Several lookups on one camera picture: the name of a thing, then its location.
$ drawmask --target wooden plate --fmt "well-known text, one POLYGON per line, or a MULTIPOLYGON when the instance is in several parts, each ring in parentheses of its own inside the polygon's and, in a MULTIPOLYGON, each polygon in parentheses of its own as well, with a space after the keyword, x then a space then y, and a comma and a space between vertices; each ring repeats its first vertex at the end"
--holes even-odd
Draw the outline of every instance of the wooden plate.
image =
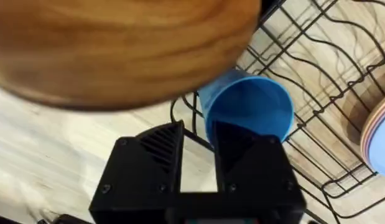
POLYGON ((0 86, 81 110, 168 100, 236 63, 254 32, 260 3, 0 1, 0 86))
POLYGON ((385 117, 385 98, 372 110, 371 114, 365 121, 361 135, 361 155, 367 164, 370 164, 368 159, 369 142, 372 138, 379 123, 385 117))

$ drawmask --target light wood surface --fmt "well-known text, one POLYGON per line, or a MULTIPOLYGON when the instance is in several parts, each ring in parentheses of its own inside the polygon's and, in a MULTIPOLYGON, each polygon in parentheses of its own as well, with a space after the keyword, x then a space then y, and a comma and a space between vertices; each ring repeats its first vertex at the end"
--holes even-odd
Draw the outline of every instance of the light wood surface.
MULTIPOLYGON (((287 0, 284 7, 300 24, 318 14, 309 1, 287 0)), ((385 8, 371 3, 340 0, 329 11, 329 15, 362 24, 375 35, 385 49, 385 8)), ((296 34, 296 27, 281 12, 277 12, 266 26, 279 36, 281 42, 286 41, 286 44, 290 41, 289 37, 296 34)), ((354 60, 359 61, 360 67, 364 68, 380 60, 372 41, 357 28, 320 19, 318 25, 310 28, 307 33, 312 37, 337 43, 353 55, 354 60)), ((271 45, 271 42, 271 39, 259 30, 253 36, 252 46, 258 52, 264 51, 263 57, 269 57, 271 60, 271 54, 280 51, 279 47, 271 45)), ((289 52, 296 57, 319 63, 342 88, 346 87, 348 81, 359 78, 359 73, 345 56, 329 46, 313 43, 306 37, 301 37, 290 47, 289 52)), ((247 66, 253 60, 252 56, 245 53, 240 64, 247 66)), ((260 68, 262 65, 256 62, 249 71, 253 73, 255 69, 260 68)), ((271 70, 305 86, 318 98, 321 105, 329 102, 328 96, 338 94, 338 90, 324 74, 287 55, 277 60, 271 70)), ((266 75, 281 82, 288 89, 296 113, 302 119, 311 117, 312 110, 319 110, 315 102, 300 88, 271 72, 266 72, 266 75)), ((373 76, 385 91, 385 65, 373 71, 373 76)), ((357 84, 354 91, 365 105, 360 103, 355 93, 350 90, 336 101, 337 106, 329 106, 319 116, 322 120, 314 118, 304 128, 348 169, 360 161, 326 129, 323 122, 359 154, 359 131, 352 127, 348 119, 352 120, 358 130, 362 130, 370 111, 384 97, 370 78, 357 84)), ((175 117, 183 119, 186 127, 191 128, 191 112, 180 100, 175 105, 175 117)), ((127 113, 86 114, 37 106, 0 90, 0 215, 22 223, 33 223, 33 217, 40 218, 41 214, 52 217, 56 213, 70 213, 89 220, 87 207, 114 140, 119 136, 134 135, 149 127, 169 122, 169 119, 169 102, 127 113)), ((203 120, 198 117, 197 123, 199 135, 205 138, 203 120)), ((330 177, 337 178, 345 173, 344 169, 303 132, 296 133, 290 143, 319 164, 330 177)), ((329 177, 289 143, 285 143, 284 148, 291 163, 316 184, 321 185, 329 180, 329 177)), ((215 190, 213 161, 212 153, 185 139, 183 191, 215 190)), ((356 172, 356 178, 363 179, 367 176, 367 169, 356 172)), ((321 191, 302 176, 297 174, 297 178, 301 186, 326 203, 321 191)), ((355 180, 348 178, 341 184, 349 187, 355 183, 355 180)), ((340 189, 334 184, 329 185, 327 190, 334 194, 340 193, 340 189)), ((340 214, 350 215, 384 196, 385 177, 378 176, 348 195, 331 201, 340 214)), ((335 223, 333 215, 323 205, 307 194, 305 198, 311 211, 328 223, 335 223)), ((385 224, 385 202, 356 218, 341 220, 341 223, 385 224)))
POLYGON ((169 100, 231 68, 259 11, 258 0, 0 2, 0 86, 79 110, 169 100))

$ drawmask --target blue cup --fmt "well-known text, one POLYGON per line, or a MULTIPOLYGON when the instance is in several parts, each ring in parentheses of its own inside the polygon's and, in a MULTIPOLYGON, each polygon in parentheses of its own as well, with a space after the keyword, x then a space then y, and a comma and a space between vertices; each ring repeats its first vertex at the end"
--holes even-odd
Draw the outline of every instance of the blue cup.
POLYGON ((293 124, 293 102, 286 89, 265 77, 232 69, 198 90, 208 140, 222 121, 284 141, 293 124))

